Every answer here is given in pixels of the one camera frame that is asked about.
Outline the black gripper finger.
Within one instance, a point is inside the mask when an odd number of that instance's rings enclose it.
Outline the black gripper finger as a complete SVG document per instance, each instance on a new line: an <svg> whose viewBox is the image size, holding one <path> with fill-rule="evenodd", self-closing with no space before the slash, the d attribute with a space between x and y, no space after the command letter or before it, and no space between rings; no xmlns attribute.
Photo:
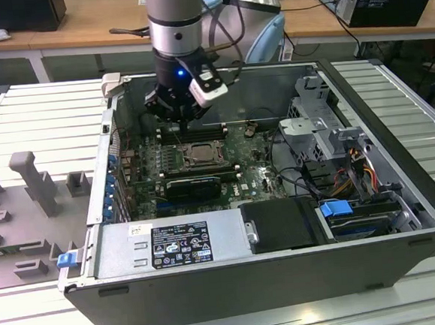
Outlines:
<svg viewBox="0 0 435 325"><path fill-rule="evenodd" d="M147 112L159 120L177 123L183 130L183 116L181 100L174 94L173 89L157 89L145 96L144 106Z"/></svg>
<svg viewBox="0 0 435 325"><path fill-rule="evenodd" d="M197 119L201 119L209 109L210 107L202 108L198 104L183 107L183 130L188 131L189 123Z"/></svg>

